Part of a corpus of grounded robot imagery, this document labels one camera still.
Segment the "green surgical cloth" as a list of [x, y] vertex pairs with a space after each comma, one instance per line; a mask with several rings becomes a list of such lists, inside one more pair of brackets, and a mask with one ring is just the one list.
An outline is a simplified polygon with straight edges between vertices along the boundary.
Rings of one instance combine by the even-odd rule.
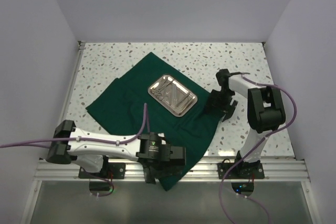
[[[197, 96], [197, 103], [180, 118], [148, 93], [150, 85], [164, 74], [172, 76]], [[164, 133], [172, 145], [186, 148], [182, 174], [160, 179], [163, 189], [169, 191], [204, 156], [224, 116], [220, 110], [205, 111], [208, 97], [209, 92], [151, 52], [122, 77], [114, 79], [86, 110], [110, 135], [135, 135], [147, 109], [147, 128], [151, 132]]]

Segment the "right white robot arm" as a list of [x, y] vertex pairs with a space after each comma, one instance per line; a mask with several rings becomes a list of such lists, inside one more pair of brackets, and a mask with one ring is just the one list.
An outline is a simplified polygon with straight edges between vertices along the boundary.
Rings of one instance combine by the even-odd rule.
[[222, 112], [223, 119], [232, 117], [238, 102], [235, 94], [247, 99], [247, 119], [250, 126], [246, 142], [237, 152], [234, 162], [221, 162], [218, 169], [228, 178], [264, 178], [261, 153], [271, 133], [276, 132], [286, 121], [284, 104], [278, 88], [247, 80], [242, 72], [221, 69], [216, 73], [220, 90], [212, 90], [204, 112]]

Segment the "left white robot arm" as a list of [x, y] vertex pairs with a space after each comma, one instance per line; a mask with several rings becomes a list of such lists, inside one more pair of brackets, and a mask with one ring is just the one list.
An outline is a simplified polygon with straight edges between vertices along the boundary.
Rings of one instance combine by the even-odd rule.
[[98, 134], [76, 127], [72, 120], [64, 120], [56, 127], [46, 161], [61, 165], [74, 163], [85, 172], [104, 178], [109, 172], [109, 157], [140, 163], [148, 184], [180, 175], [186, 165], [185, 148], [171, 145], [163, 133]]

